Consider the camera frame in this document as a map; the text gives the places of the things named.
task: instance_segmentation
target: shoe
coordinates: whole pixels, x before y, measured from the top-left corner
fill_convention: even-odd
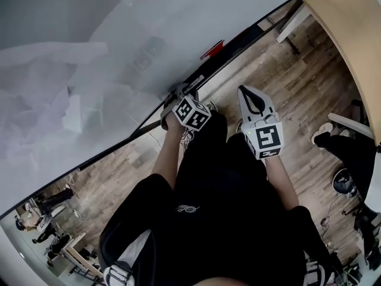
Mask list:
[[[332,130],[333,130],[333,125],[331,123],[324,123],[323,125],[321,125],[319,130],[317,132],[315,132],[311,137],[312,144],[314,144],[314,145],[316,144],[314,141],[316,136],[319,136],[325,132],[331,133]]]
[[[343,129],[339,136],[349,136],[349,130],[348,129]]]
[[[210,111],[214,110],[214,111],[218,112],[218,108],[217,108],[216,104],[213,101],[210,101],[209,103],[206,103],[205,106],[207,106],[207,108]]]
[[[69,184],[65,184],[65,188],[68,188],[70,191],[72,191],[73,192],[73,195],[75,195],[77,198],[79,198],[79,196],[77,195],[77,193],[76,192],[74,192],[74,190],[70,187],[70,185]]]

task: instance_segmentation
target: cable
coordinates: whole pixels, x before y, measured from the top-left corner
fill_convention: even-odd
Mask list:
[[[186,151],[186,149],[188,148],[188,145],[189,143],[191,142],[191,140],[193,140],[195,134],[192,130],[186,128],[182,137],[181,137],[181,141],[180,141],[180,144],[183,146],[183,150],[184,150],[184,153]]]
[[[148,132],[148,134],[149,134],[151,137],[153,137],[153,138],[155,139],[155,141],[156,141],[156,143],[157,143],[157,146],[158,146],[158,148],[161,150],[161,146],[160,146],[160,143],[159,143],[159,141],[157,140],[157,138],[155,138],[153,135],[151,135],[151,133],[150,133],[150,132]]]
[[[335,201],[337,199],[339,199],[339,197],[342,196],[342,195],[338,195],[336,196],[335,200],[333,200],[329,206],[329,209],[328,209],[328,213],[327,213],[327,216],[324,217],[321,221],[320,221],[320,226],[321,226],[321,229],[323,230],[323,234],[320,235],[320,238],[321,240],[323,240],[324,238],[324,235],[326,234],[326,232],[328,231],[328,228],[329,228],[329,220],[330,220],[330,216],[329,216],[329,213],[331,212],[331,208],[332,208],[332,204],[335,203]]]
[[[66,200],[66,203],[67,203],[68,208],[74,213],[74,216],[77,217],[77,219],[78,219],[80,222],[83,222],[82,217],[81,217],[81,215],[78,213],[78,211],[75,210],[75,209],[73,209],[73,208],[71,207],[71,205],[70,205],[70,203],[69,203],[68,200]]]
[[[66,180],[66,183],[69,184],[69,185],[75,185],[74,183],[74,179],[73,179],[73,176],[71,174],[68,174],[67,175],[67,179],[65,177],[65,180]]]

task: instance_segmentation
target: embroidered logo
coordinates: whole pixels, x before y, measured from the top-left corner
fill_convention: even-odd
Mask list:
[[[178,206],[176,210],[177,210],[178,212],[185,211],[186,213],[193,213],[193,212],[196,212],[196,210],[197,210],[198,208],[199,208],[199,207],[192,207],[192,206],[182,205],[182,206]]]

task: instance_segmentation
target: red object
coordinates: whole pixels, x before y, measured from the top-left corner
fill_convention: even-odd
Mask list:
[[[200,57],[200,60],[203,60],[207,56],[215,56],[224,47],[224,41],[225,40],[217,42],[208,52],[206,52],[203,56]]]

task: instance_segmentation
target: black shirt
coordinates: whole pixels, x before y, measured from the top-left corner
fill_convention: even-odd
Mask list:
[[[229,169],[200,178],[175,191],[160,175],[140,181],[101,235],[102,267],[151,229],[132,268],[136,285],[194,285],[217,276],[302,285],[304,251],[329,273],[328,252],[305,207],[286,211],[270,183]]]

